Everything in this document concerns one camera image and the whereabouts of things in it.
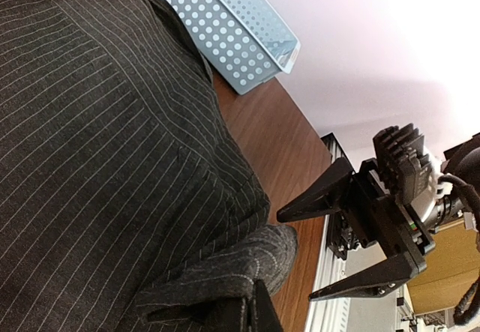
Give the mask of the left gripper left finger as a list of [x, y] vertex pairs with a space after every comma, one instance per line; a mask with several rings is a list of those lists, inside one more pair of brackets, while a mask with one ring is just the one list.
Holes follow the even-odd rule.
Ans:
[[246, 331], [248, 302], [244, 298], [218, 300], [209, 315], [209, 330], [218, 332]]

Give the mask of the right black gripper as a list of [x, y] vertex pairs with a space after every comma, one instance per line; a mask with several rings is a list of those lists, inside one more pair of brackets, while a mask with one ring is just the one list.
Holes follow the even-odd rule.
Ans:
[[306, 191], [277, 211], [280, 223], [324, 217], [342, 211], [348, 194], [348, 221], [361, 246], [379, 244], [386, 257], [312, 292], [310, 302], [381, 298], [426, 270], [426, 255], [435, 247], [433, 238], [410, 205], [384, 191], [377, 172], [374, 158], [362, 162], [355, 174], [345, 157], [338, 158]]

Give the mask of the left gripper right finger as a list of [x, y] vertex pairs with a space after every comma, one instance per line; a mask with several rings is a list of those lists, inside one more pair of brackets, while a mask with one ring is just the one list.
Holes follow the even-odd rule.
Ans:
[[249, 305], [250, 331], [253, 332], [283, 332], [280, 319], [270, 298], [265, 283], [256, 280], [253, 297]]

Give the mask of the black pinstriped long sleeve shirt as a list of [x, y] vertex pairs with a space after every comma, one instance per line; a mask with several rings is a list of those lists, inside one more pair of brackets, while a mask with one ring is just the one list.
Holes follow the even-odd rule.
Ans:
[[1, 329], [210, 331], [296, 231], [166, 0], [1, 0]]

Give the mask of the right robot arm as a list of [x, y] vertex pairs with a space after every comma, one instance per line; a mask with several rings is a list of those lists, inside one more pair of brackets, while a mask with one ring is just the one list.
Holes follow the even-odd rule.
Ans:
[[446, 165], [432, 157], [412, 124], [391, 126], [373, 138], [375, 157], [354, 170], [340, 157], [277, 212], [281, 223], [339, 214], [346, 229], [334, 244], [348, 250], [379, 245], [385, 259], [309, 296], [380, 298], [423, 272], [433, 233], [459, 211], [479, 213], [479, 138], [455, 149]]

